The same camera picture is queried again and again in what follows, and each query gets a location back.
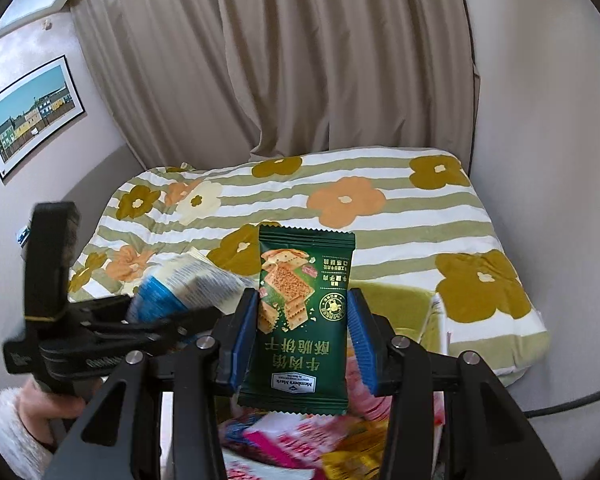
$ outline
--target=framed picture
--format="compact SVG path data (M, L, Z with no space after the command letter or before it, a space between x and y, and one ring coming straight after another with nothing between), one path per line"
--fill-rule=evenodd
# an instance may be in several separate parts
M0 92L0 178L82 113L65 56L7 86Z

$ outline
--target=yellow snack package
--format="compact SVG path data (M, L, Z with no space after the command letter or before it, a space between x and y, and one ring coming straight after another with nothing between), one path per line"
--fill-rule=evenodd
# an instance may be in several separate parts
M380 473L388 420L357 423L336 448L322 457L329 480L373 480Z

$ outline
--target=bed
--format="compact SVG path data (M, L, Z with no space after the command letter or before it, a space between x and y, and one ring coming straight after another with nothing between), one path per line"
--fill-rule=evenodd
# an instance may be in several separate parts
M253 276L261 222L355 232L352 284L389 295L438 293L445 350L478 351L504 383L548 348L542 319L459 161L436 149L353 148L210 171L145 171L109 200L72 269L70 299L133 294L152 266L192 248ZM411 301L379 303L371 308L405 329L430 316Z

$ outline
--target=wall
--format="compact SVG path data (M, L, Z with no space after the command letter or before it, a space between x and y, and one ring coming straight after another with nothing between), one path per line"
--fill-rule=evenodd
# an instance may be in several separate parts
M71 15L50 17L51 30L33 22L0 38L0 90L20 76L65 54L86 113L65 126L0 181L0 345L22 319L23 260L16 232L36 202L74 200L82 213L78 243L86 243L112 192L141 167L112 119L88 72ZM7 375L0 348L0 389L20 384Z
M467 0L482 77L472 181L552 332L523 409L600 389L600 15L589 0ZM536 419L565 480L600 455L600 402Z

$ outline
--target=person's arm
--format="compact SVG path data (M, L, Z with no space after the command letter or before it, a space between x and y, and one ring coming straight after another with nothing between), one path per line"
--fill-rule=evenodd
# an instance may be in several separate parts
M23 480L40 480L53 454L49 420L77 418L84 409L78 397L43 393L29 379L22 388L0 392L0 453Z

